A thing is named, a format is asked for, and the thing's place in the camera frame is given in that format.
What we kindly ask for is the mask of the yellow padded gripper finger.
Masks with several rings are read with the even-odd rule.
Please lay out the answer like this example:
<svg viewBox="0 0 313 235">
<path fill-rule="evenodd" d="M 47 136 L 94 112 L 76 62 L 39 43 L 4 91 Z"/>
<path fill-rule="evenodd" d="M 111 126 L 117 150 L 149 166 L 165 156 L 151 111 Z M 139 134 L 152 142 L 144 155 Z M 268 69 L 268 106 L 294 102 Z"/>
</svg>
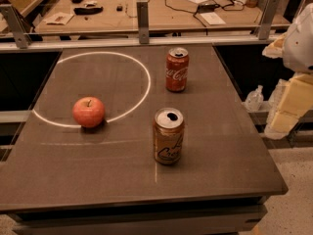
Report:
<svg viewBox="0 0 313 235">
<path fill-rule="evenodd" d="M 313 76 L 296 73 L 288 81 L 281 79 L 272 99 L 264 134 L 270 139 L 282 139 L 313 108 Z"/>
</svg>

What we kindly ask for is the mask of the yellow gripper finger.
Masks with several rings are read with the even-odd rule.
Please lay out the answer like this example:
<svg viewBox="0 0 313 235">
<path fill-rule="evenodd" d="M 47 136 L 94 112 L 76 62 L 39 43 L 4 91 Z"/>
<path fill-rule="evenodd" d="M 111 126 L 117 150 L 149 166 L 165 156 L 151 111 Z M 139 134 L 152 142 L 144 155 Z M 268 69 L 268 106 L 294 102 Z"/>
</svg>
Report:
<svg viewBox="0 0 313 235">
<path fill-rule="evenodd" d="M 271 59 L 282 58 L 286 35 L 286 33 L 283 33 L 275 41 L 266 46 L 262 51 L 262 55 Z"/>
</svg>

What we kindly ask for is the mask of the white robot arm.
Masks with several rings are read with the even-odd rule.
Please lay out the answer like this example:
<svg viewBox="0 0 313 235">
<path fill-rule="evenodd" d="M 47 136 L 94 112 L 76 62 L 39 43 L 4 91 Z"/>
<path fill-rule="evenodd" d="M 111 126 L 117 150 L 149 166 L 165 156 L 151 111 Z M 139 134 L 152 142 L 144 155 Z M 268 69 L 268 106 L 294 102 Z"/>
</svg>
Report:
<svg viewBox="0 0 313 235">
<path fill-rule="evenodd" d="M 264 130 L 270 139 L 282 139 L 313 107 L 313 4 L 293 20 L 287 32 L 264 48 L 262 55 L 282 58 L 293 71 L 289 80 L 280 79 L 269 98 Z"/>
</svg>

